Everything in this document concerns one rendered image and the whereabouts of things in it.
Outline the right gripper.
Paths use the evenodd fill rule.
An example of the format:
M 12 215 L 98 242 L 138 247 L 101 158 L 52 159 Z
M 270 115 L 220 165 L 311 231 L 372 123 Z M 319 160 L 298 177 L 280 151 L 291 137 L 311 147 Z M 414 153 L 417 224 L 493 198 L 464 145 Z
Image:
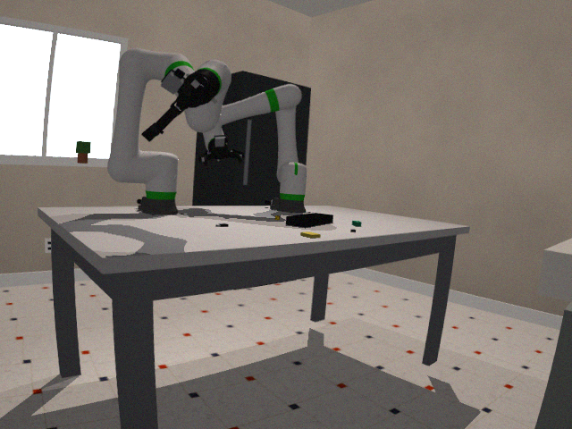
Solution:
M 194 81 L 193 81 L 194 80 Z M 192 82 L 193 81 L 193 82 Z M 187 84 L 180 88 L 179 96 L 171 104 L 171 108 L 156 122 L 147 128 L 141 135 L 149 142 L 159 133 L 163 134 L 163 129 L 185 109 L 202 105 L 210 96 L 210 86 L 208 80 L 200 73 L 197 77 L 191 77 L 185 81 Z M 202 87 L 203 86 L 203 87 Z M 192 100 L 191 100 L 192 99 Z M 176 106 L 175 106 L 176 104 Z M 178 115 L 177 115 L 178 114 Z

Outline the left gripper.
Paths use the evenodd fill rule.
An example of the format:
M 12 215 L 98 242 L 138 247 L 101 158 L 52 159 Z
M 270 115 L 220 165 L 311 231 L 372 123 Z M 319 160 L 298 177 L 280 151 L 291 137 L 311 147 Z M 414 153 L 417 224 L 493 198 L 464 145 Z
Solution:
M 223 159 L 223 158 L 237 158 L 239 163 L 241 164 L 241 158 L 244 158 L 244 153 L 237 151 L 235 149 L 232 149 L 231 152 L 229 150 L 226 150 L 226 146 L 224 145 L 223 149 L 221 150 L 219 148 L 215 147 L 215 144 L 213 144 L 211 146 L 211 153 L 208 153 L 207 151 L 205 151 L 205 153 L 203 153 L 202 155 L 198 156 L 199 162 L 203 162 L 203 164 L 205 164 L 205 166 L 207 166 L 207 161 L 210 159 Z M 207 161 L 206 161 L 207 160 Z

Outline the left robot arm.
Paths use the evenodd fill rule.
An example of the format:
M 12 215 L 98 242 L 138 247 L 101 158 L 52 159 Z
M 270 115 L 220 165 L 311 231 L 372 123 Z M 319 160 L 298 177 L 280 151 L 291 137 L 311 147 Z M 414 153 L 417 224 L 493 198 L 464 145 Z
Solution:
M 287 84 L 273 88 L 246 98 L 244 100 L 223 105 L 218 124 L 209 132 L 204 132 L 206 149 L 211 153 L 211 146 L 226 146 L 228 138 L 224 138 L 222 126 L 258 114 L 276 113 L 278 130 L 278 165 L 277 179 L 280 182 L 280 198 L 265 200 L 270 209 L 290 213 L 305 213 L 304 197 L 306 193 L 307 168 L 299 164 L 296 146 L 296 105 L 301 101 L 300 89 Z M 215 136 L 220 135 L 220 136 Z M 296 163 L 289 163 L 296 162 Z

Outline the black rack of three bins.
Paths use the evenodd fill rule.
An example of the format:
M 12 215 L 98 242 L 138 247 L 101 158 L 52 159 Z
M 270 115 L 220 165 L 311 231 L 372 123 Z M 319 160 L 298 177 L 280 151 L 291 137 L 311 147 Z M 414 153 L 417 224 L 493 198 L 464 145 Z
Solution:
M 298 227 L 312 227 L 333 222 L 332 214 L 298 214 L 286 216 L 286 225 Z

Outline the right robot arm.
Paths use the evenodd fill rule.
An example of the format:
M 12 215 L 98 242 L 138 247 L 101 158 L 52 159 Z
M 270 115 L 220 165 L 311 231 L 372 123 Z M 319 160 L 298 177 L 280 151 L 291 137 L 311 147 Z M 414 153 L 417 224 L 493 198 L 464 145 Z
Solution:
M 187 59 L 181 54 L 141 48 L 127 50 L 120 59 L 117 114 L 107 170 L 115 181 L 146 184 L 147 196 L 137 200 L 141 204 L 138 209 L 145 214 L 178 214 L 175 205 L 178 157 L 139 150 L 140 116 L 147 83 L 161 80 L 161 87 L 178 97 L 177 90 L 187 84 L 185 81 L 199 73 L 203 75 L 209 81 L 209 98 L 202 105 L 184 111 L 188 125 L 197 132 L 211 131 L 218 124 L 231 84 L 231 71 L 225 63 L 209 60 L 194 71 Z

